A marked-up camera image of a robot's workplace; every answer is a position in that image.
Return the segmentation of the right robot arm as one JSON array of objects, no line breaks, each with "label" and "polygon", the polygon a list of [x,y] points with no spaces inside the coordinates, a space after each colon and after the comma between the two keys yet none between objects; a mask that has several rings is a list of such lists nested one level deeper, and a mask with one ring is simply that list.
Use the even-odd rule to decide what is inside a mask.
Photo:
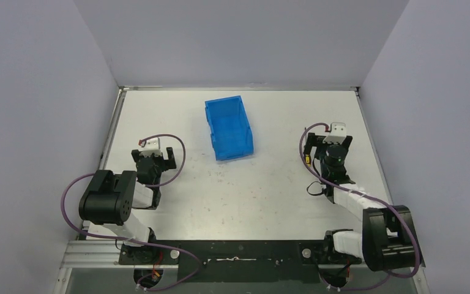
[{"label": "right robot arm", "polygon": [[321,184],[317,194],[351,213],[362,226],[329,230],[329,240],[320,245],[327,262],[350,255],[365,262],[372,271],[398,276],[397,269],[416,270],[423,255],[411,212],[404,205],[391,205],[366,193],[348,174],[346,157],[353,137],[339,125],[327,126],[324,135],[305,130],[299,152],[305,167]]}]

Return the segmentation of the black yellow handled screwdriver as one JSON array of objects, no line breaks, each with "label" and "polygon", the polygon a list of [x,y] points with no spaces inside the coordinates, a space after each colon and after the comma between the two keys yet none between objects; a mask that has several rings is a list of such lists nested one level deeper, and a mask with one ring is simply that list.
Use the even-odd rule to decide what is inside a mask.
[{"label": "black yellow handled screwdriver", "polygon": [[304,154],[304,162],[308,167],[312,166],[312,158],[310,154]]}]

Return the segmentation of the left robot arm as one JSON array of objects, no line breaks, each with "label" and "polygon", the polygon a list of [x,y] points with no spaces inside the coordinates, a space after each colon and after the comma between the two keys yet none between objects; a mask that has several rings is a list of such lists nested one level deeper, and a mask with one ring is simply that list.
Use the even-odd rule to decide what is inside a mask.
[{"label": "left robot arm", "polygon": [[119,262],[124,265],[154,264],[164,258],[164,250],[154,243],[155,233],[133,214],[134,209],[158,208],[162,173],[176,169],[173,149],[143,148],[131,152],[134,171],[115,174],[97,170],[80,204],[79,215],[84,221],[102,225],[122,237]]}]

